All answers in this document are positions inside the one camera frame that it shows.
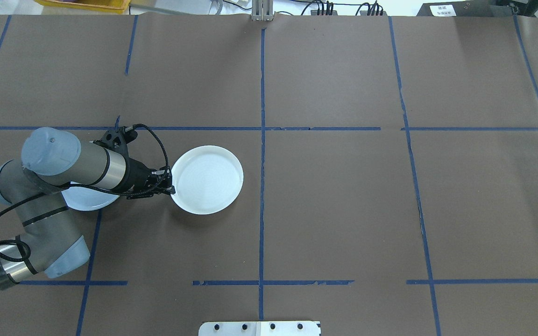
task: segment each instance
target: black cable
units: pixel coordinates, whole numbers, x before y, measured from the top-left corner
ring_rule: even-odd
[[[320,0],[312,0],[311,2],[308,2],[308,4],[304,7],[303,9],[303,12],[300,13],[300,15],[304,15],[306,9],[311,6],[312,4],[317,4],[317,13],[319,12],[319,10],[321,9],[321,6],[323,5],[323,2],[320,1]]]
[[[249,11],[249,10],[252,9],[252,7],[250,7],[250,8],[244,8],[244,7],[240,6],[239,4],[235,4],[235,3],[231,2],[231,1],[227,1],[227,0],[224,0],[224,3],[226,3],[226,4],[230,4],[230,5],[234,5],[234,6],[236,6],[236,7],[240,7],[240,9],[243,9],[243,10],[245,10],[245,11]]]
[[[45,196],[45,194],[39,193],[39,194],[36,194],[34,196],[30,196],[29,198],[26,198],[25,200],[21,200],[21,201],[17,202],[16,204],[13,204],[9,208],[6,208],[3,211],[1,211],[0,212],[0,217],[2,217],[6,213],[14,210],[15,208],[21,206],[22,204],[26,204],[26,203],[28,203],[30,201],[33,201],[33,200],[36,200],[37,198],[42,197],[42,196]],[[12,261],[12,262],[23,262],[23,261],[27,260],[28,258],[30,258],[30,246],[28,246],[28,244],[26,244],[24,242],[17,242],[15,240],[0,240],[0,245],[16,245],[17,246],[18,244],[22,245],[24,247],[24,249],[26,249],[26,255],[24,255],[24,257],[12,258],[12,257],[9,257],[8,255],[3,254],[3,253],[0,252],[0,258],[4,259],[4,260],[7,260],[7,261]]]
[[[360,6],[358,6],[358,9],[356,10],[356,14],[354,14],[354,16],[357,16],[358,13],[361,12],[362,6],[365,6],[365,5],[369,7],[369,9],[367,9],[368,11],[371,10],[371,4],[369,4],[368,2],[365,2],[365,3],[361,4]]]
[[[93,187],[92,185],[85,185],[85,184],[71,184],[71,185],[69,185],[69,187],[70,188],[71,187],[81,187],[81,188],[96,190],[96,191],[100,191],[101,193],[112,194],[112,195],[116,195],[116,196],[140,196],[140,195],[151,193],[151,191],[154,191],[163,181],[165,181],[167,179],[167,177],[169,176],[169,173],[171,172],[171,169],[169,167],[169,159],[167,159],[167,153],[165,151],[165,146],[163,146],[163,143],[161,142],[159,137],[155,134],[155,132],[153,132],[153,130],[151,130],[150,127],[148,127],[145,124],[135,124],[133,126],[133,129],[137,129],[137,128],[145,128],[145,130],[147,130],[153,136],[153,138],[155,138],[155,140],[157,141],[157,143],[161,147],[161,151],[163,152],[163,158],[165,159],[165,172],[163,173],[163,178],[162,179],[157,181],[157,183],[155,183],[151,188],[149,188],[149,189],[147,189],[145,191],[139,191],[138,193],[114,193],[113,191],[109,191],[107,189],[101,189],[101,188]]]
[[[302,2],[303,4],[308,4],[309,2],[313,3],[313,1],[304,1],[304,0],[290,0],[290,1]],[[358,4],[335,4],[335,5],[338,5],[338,6],[358,6]]]

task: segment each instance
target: white mounting plate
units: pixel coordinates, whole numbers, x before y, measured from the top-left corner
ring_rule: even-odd
[[[205,322],[198,336],[320,336],[320,325],[314,321]]]

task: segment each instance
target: table surface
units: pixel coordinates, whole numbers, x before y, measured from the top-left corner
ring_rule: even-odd
[[[171,162],[229,149],[241,194],[75,212],[90,261],[0,293],[0,334],[538,335],[538,19],[0,16],[0,164],[118,114]]]

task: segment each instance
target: plastic plate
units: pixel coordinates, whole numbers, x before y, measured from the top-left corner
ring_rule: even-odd
[[[236,199],[244,172],[230,151],[202,146],[184,153],[171,168],[176,193],[173,201],[185,211],[209,215],[221,211]]]

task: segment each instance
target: metal bracket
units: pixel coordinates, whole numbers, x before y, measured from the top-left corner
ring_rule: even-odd
[[[273,21],[273,0],[252,0],[252,21]]]
[[[321,336],[317,321],[206,322],[198,336]]]

